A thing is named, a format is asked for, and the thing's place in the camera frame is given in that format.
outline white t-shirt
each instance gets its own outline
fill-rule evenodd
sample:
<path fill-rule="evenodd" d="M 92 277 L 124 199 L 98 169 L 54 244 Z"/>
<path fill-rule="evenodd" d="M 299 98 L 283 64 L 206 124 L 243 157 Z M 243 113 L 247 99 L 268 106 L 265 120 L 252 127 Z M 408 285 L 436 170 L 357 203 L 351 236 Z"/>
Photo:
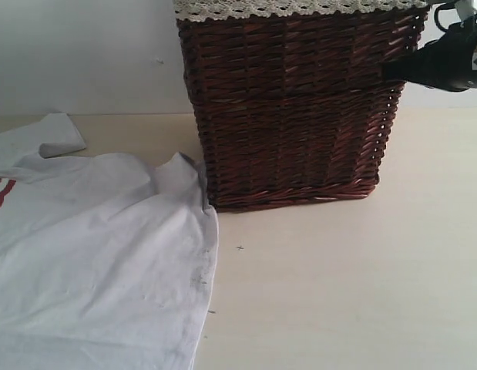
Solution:
<path fill-rule="evenodd" d="M 85 146 L 66 115 L 0 134 L 0 369 L 192 368 L 217 215 L 200 171 Z"/>

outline white tabletop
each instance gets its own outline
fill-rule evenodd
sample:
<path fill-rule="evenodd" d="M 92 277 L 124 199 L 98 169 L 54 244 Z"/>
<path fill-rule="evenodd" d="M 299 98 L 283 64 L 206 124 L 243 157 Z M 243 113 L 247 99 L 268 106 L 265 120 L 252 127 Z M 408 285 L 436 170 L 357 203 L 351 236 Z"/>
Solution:
<path fill-rule="evenodd" d="M 191 116 L 72 120 L 82 155 L 201 158 Z M 221 214 L 211 311 L 196 370 L 477 369 L 477 109 L 401 111 L 366 200 Z"/>

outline lace trim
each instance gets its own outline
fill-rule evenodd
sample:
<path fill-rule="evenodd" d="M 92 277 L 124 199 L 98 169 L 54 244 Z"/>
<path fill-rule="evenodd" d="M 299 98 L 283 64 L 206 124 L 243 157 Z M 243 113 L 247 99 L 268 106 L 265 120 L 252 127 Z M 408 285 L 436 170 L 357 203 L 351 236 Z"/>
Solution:
<path fill-rule="evenodd" d="M 173 4 L 177 19 L 189 19 L 192 22 L 223 20 L 228 17 L 245 19 L 251 15 L 285 17 L 293 13 L 369 13 L 377 9 L 389 11 L 393 8 L 427 6 L 426 2 L 420 0 L 173 0 Z"/>

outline wicker basket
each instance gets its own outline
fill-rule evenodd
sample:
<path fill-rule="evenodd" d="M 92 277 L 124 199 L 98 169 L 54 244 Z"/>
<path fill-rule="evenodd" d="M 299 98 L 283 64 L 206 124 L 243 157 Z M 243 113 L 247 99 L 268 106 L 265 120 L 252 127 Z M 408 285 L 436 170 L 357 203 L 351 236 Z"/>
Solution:
<path fill-rule="evenodd" d="M 185 81 L 218 210 L 364 198 L 378 183 L 428 9 L 179 20 Z"/>

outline woven basket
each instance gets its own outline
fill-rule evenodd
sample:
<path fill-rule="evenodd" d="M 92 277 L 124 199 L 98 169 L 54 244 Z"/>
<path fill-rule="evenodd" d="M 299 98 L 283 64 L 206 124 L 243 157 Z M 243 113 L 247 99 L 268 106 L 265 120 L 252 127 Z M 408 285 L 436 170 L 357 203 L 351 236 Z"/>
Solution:
<path fill-rule="evenodd" d="M 403 88 L 380 65 L 416 47 L 427 11 L 177 21 L 212 205 L 369 195 Z"/>

